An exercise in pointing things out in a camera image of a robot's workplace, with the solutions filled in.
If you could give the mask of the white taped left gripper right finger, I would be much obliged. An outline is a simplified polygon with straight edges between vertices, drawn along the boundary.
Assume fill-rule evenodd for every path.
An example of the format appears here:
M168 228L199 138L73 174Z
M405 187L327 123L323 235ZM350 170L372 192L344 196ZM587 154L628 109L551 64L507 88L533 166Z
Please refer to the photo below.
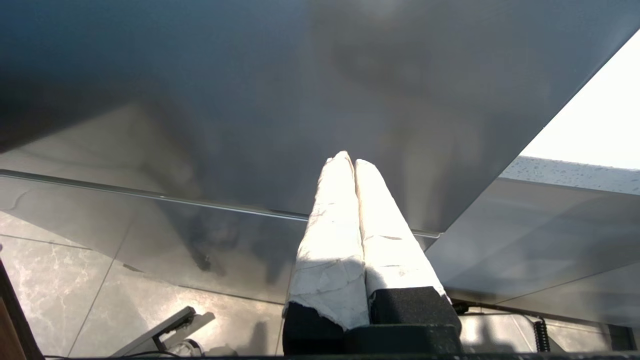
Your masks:
M355 184L371 323L460 330L450 297L380 171L356 160Z

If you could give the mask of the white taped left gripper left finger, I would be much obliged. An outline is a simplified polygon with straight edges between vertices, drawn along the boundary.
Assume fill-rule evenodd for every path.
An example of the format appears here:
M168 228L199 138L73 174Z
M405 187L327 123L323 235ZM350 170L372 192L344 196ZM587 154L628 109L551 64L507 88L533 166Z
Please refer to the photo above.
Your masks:
M283 312L286 356L342 354L370 325L355 170L346 151L324 163Z

